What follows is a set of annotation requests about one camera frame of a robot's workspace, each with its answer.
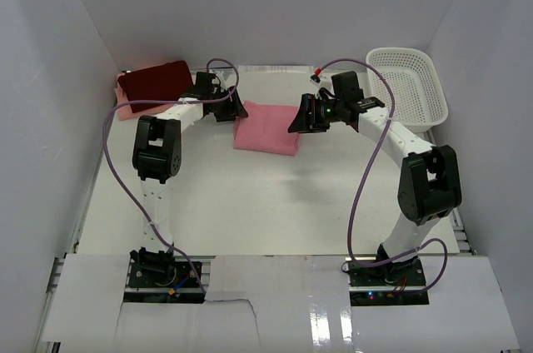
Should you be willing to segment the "pink t-shirt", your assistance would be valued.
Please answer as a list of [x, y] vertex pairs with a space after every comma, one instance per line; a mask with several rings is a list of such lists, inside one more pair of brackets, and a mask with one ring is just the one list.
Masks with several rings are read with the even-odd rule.
[[299, 135], [288, 132], [297, 107], [245, 101], [244, 108], [248, 117], [236, 119], [233, 128], [235, 149], [285, 156], [297, 154]]

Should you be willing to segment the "white perforated plastic basket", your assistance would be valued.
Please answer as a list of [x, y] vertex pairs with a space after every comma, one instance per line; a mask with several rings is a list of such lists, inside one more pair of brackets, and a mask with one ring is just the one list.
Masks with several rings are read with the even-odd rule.
[[395, 98], [393, 118], [414, 133], [424, 133], [448, 118], [448, 106], [440, 79], [431, 58], [407, 47], [379, 47], [369, 51], [366, 63], [371, 95], [387, 106]]

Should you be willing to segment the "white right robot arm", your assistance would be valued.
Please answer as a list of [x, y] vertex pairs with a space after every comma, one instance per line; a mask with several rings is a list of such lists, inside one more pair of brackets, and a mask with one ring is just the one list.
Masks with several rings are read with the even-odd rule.
[[304, 93], [290, 133], [320, 133], [342, 122], [376, 144], [376, 157], [384, 152], [400, 169], [397, 202], [400, 215], [391, 234], [379, 245], [376, 261], [358, 262], [376, 268], [388, 286], [406, 275], [405, 263], [427, 246], [430, 230], [462, 202], [456, 152], [437, 147], [392, 118], [392, 109], [377, 97], [365, 97], [355, 72], [338, 73], [332, 88]]

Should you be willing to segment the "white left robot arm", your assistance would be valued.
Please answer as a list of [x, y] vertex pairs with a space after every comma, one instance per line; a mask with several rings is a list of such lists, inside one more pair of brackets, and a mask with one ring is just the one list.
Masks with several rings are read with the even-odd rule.
[[132, 164], [142, 187], [142, 205], [150, 216], [143, 227], [142, 248], [172, 253], [173, 178], [182, 164], [182, 132], [212, 114], [218, 122], [234, 122], [248, 113], [238, 96], [214, 72], [198, 72], [180, 103], [137, 121]]

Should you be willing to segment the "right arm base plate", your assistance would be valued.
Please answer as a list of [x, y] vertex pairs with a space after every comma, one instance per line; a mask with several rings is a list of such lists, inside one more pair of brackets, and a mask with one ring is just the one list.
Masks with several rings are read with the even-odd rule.
[[349, 279], [352, 307], [427, 306], [426, 277], [421, 260], [416, 258], [400, 269], [388, 271], [386, 266], [366, 268], [345, 261], [341, 271]]

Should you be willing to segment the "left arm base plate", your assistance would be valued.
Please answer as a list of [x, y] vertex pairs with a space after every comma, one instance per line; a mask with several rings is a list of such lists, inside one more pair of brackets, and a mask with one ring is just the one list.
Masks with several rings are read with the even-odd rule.
[[201, 304], [198, 278], [186, 261], [176, 261], [165, 273], [143, 269], [131, 261], [123, 301], [146, 304]]

